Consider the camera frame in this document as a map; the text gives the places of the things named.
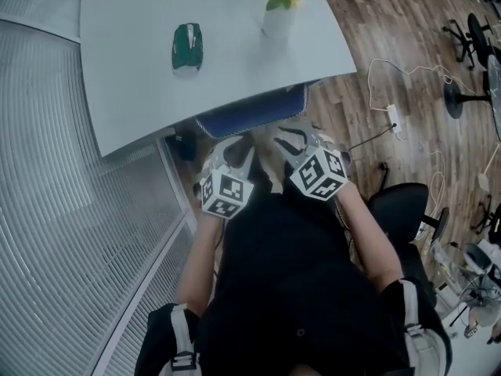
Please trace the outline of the person's black clothing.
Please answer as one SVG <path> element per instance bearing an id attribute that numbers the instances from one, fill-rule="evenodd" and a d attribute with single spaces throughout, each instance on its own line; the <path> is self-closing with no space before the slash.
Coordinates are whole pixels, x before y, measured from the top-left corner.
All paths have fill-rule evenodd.
<path id="1" fill-rule="evenodd" d="M 176 300 L 147 320 L 134 376 L 447 376 L 449 336 L 412 277 L 382 292 L 346 222 L 259 160 L 249 204 L 223 222 L 201 317 Z"/>

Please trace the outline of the black swivel office chair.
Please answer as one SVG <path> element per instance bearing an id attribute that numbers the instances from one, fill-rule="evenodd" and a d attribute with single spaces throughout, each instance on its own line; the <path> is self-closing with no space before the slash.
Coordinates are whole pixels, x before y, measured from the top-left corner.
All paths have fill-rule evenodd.
<path id="1" fill-rule="evenodd" d="M 485 20 L 485 25 L 481 25 L 473 13 L 470 13 L 467 17 L 467 31 L 463 31 L 456 20 L 449 20 L 449 25 L 443 26 L 442 31 L 452 38 L 456 61 L 463 63 L 465 59 L 469 60 L 467 66 L 469 71 L 475 68 L 475 61 L 478 61 L 484 68 L 487 68 L 488 57 L 496 53 L 485 35 L 486 32 L 493 34 L 490 23 L 488 20 Z"/>

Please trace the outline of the dark blue bag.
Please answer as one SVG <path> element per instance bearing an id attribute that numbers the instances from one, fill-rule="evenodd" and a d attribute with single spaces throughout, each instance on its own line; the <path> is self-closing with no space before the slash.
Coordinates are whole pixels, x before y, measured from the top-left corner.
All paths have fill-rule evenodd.
<path id="1" fill-rule="evenodd" d="M 174 149 L 183 161 L 193 162 L 196 159 L 196 133 L 184 130 L 174 136 Z"/>

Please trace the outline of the round table with black base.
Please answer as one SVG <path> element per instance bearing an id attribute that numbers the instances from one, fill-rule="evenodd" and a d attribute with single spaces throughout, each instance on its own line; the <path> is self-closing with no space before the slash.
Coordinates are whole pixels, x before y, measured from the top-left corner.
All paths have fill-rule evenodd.
<path id="1" fill-rule="evenodd" d="M 460 91 L 456 81 L 445 83 L 443 95 L 445 108 L 454 119 L 459 119 L 463 113 L 463 104 L 472 101 L 482 101 L 490 105 L 492 118 L 498 141 L 501 143 L 501 50 L 495 48 L 488 54 L 487 70 L 482 75 L 481 96 L 466 95 Z"/>

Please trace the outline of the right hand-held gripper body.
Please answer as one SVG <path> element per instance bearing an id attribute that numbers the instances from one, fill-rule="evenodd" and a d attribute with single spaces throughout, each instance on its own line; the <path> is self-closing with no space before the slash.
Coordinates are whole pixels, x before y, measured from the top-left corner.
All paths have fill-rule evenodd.
<path id="1" fill-rule="evenodd" d="M 348 182 L 341 152 L 317 147 L 294 170 L 290 181 L 306 197 L 328 201 Z"/>

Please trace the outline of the white power strip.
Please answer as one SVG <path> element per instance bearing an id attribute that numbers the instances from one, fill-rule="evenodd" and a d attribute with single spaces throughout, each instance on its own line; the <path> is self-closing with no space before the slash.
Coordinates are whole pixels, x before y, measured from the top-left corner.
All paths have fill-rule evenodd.
<path id="1" fill-rule="evenodd" d="M 397 107 L 394 104 L 387 106 L 387 115 L 391 124 L 391 131 L 394 134 L 399 134 L 402 130 L 402 124 L 400 122 Z"/>

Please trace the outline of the black mesh office chair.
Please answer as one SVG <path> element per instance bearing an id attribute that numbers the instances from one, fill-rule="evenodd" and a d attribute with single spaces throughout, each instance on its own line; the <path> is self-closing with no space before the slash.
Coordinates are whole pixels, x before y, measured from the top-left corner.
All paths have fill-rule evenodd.
<path id="1" fill-rule="evenodd" d="M 406 277 L 412 277 L 424 290 L 433 306 L 437 298 L 428 280 L 417 246 L 413 243 L 421 224 L 434 229 L 431 240 L 439 240 L 449 220 L 449 209 L 443 208 L 438 218 L 425 214 L 429 189 L 422 183 L 402 183 L 385 187 L 367 202 L 369 211 L 393 244 Z"/>

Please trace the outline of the person's right forearm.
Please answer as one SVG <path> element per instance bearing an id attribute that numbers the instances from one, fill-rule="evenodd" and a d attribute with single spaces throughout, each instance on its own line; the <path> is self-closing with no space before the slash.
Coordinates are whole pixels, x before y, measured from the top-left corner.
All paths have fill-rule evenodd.
<path id="1" fill-rule="evenodd" d="M 366 206 L 357 186 L 348 181 L 335 195 L 368 280 L 382 292 L 403 278 L 395 248 Z"/>

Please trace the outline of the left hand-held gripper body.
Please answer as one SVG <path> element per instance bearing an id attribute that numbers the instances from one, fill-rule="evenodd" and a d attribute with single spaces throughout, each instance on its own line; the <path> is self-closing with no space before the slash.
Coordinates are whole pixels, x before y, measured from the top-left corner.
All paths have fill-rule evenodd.
<path id="1" fill-rule="evenodd" d="M 230 173 L 232 167 L 223 165 L 203 170 L 200 175 L 201 208 L 223 219 L 233 219 L 247 205 L 254 184 Z"/>

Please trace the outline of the person's left forearm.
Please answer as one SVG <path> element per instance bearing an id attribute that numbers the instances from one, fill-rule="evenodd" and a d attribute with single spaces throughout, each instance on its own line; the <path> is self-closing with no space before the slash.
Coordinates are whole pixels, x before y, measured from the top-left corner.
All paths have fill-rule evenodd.
<path id="1" fill-rule="evenodd" d="M 214 282 L 214 256 L 222 233 L 221 218 L 201 212 L 193 245 L 180 277 L 176 302 L 201 317 L 209 305 Z"/>

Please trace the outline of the grey white device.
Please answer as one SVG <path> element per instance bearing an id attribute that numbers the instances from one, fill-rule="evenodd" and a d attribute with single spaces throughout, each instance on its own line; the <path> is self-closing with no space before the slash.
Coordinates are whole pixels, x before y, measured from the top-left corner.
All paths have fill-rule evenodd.
<path id="1" fill-rule="evenodd" d="M 478 245 L 467 244 L 463 256 L 467 284 L 461 300 L 470 309 L 469 325 L 492 326 L 501 313 L 501 270 Z"/>

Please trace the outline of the blue padded chair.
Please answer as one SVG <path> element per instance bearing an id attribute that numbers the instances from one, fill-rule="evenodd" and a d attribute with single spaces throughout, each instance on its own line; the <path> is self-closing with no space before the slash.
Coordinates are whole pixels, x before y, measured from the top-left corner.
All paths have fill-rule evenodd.
<path id="1" fill-rule="evenodd" d="M 309 84 L 277 89 L 210 110 L 195 122 L 212 139 L 225 139 L 302 114 L 308 105 Z"/>

